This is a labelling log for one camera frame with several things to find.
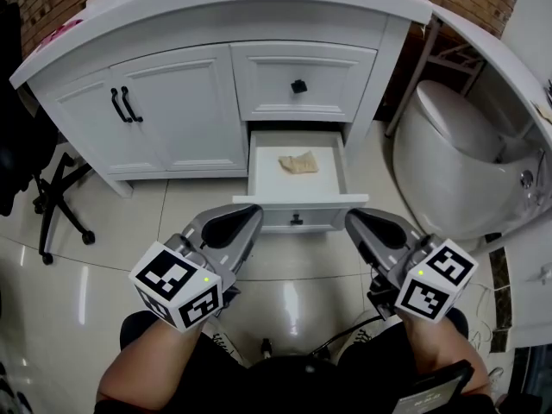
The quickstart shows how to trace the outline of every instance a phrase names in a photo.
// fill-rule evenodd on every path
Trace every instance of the cabinet handle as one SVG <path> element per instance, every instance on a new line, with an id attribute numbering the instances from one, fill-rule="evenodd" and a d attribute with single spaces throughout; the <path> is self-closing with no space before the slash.
<path id="1" fill-rule="evenodd" d="M 129 111 L 130 117 L 133 119 L 133 121 L 142 122 L 143 121 L 142 117 L 141 116 L 136 116 L 134 111 L 130 107 L 130 103 L 127 99 L 127 95 L 129 94 L 129 88 L 127 86 L 123 86 L 121 88 L 121 92 L 122 92 L 122 103 L 124 104 L 124 107 L 126 107 L 127 110 Z"/>
<path id="2" fill-rule="evenodd" d="M 119 103 L 116 100 L 117 98 L 117 89 L 115 87 L 111 88 L 111 102 L 113 103 L 113 107 L 117 111 L 117 114 L 119 114 L 120 118 L 122 119 L 122 122 L 132 122 L 130 118 L 125 118 L 124 114 L 122 113 L 121 108 L 119 107 Z"/>
<path id="3" fill-rule="evenodd" d="M 303 93 L 307 92 L 307 84 L 302 79 L 296 79 L 292 83 L 293 93 Z"/>
<path id="4" fill-rule="evenodd" d="M 299 214 L 294 213 L 293 219 L 290 221 L 291 225 L 303 225 L 303 219 L 299 219 Z"/>

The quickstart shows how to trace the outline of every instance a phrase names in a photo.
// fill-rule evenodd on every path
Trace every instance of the pink object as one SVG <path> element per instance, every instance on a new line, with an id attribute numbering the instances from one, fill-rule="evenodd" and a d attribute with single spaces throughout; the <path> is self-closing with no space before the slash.
<path id="1" fill-rule="evenodd" d="M 46 37 L 44 37 L 44 40 L 41 41 L 41 44 L 36 48 L 36 50 L 40 50 L 42 49 L 44 46 L 46 46 L 48 43 L 50 43 L 51 41 L 55 40 L 56 38 L 58 38 L 60 35 L 64 34 L 65 32 L 67 32 L 69 29 L 71 29 L 73 26 L 77 26 L 79 23 L 82 22 L 82 19 L 78 19 L 78 20 L 71 20 L 70 22 L 66 23 L 66 24 L 63 24 L 61 25 L 59 28 L 57 28 L 56 30 L 54 30 L 51 34 L 47 35 Z"/>

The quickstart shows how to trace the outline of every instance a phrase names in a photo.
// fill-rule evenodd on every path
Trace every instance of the tiled floor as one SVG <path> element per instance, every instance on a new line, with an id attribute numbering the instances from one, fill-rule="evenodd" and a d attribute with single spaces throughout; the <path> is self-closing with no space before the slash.
<path id="1" fill-rule="evenodd" d="M 389 142 L 381 126 L 373 125 L 350 167 L 352 190 L 369 193 L 371 207 L 413 221 L 384 158 Z M 71 152 L 59 147 L 51 167 L 64 150 Z M 118 352 L 121 322 L 141 310 L 127 271 L 152 241 L 164 242 L 198 212 L 230 203 L 246 185 L 245 179 L 136 182 L 133 197 L 121 199 L 91 175 L 66 198 L 97 242 L 85 246 L 58 216 L 49 244 L 54 263 L 48 267 L 36 250 L 41 222 L 31 204 L 36 190 L 31 186 L 17 197 L 11 216 L 0 218 L 0 361 L 35 412 L 92 412 L 97 383 Z M 488 260 L 480 262 L 474 281 L 491 285 Z M 262 235 L 238 279 L 242 295 L 221 320 L 250 361 L 259 358 L 263 337 L 271 338 L 277 352 L 307 352 L 371 308 L 365 298 L 369 268 L 345 232 Z M 506 369 L 499 382 L 504 392 L 513 353 L 489 354 L 495 325 L 491 293 L 469 285 L 457 306 L 467 314 L 470 338 L 489 370 Z"/>

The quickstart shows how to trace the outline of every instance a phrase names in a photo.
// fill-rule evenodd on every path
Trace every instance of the closed drawer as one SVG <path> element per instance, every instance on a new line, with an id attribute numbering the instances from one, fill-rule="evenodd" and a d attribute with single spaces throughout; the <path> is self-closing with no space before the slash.
<path id="1" fill-rule="evenodd" d="M 352 207 L 362 207 L 366 194 L 349 194 L 343 144 L 338 132 L 254 131 L 249 150 L 246 196 L 235 204 L 258 204 L 265 211 L 265 233 L 340 230 Z M 294 175 L 278 157 L 311 151 L 317 173 Z"/>
<path id="2" fill-rule="evenodd" d="M 352 122 L 376 51 L 301 41 L 233 43 L 243 121 Z"/>

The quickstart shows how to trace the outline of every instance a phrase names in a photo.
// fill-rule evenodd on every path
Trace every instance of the white toilet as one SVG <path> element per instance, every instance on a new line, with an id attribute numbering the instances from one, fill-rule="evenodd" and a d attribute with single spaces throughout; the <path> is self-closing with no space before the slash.
<path id="1" fill-rule="evenodd" d="M 398 126 L 393 168 L 423 230 L 465 240 L 506 232 L 543 207 L 541 155 L 532 143 L 500 135 L 458 93 L 422 81 Z"/>

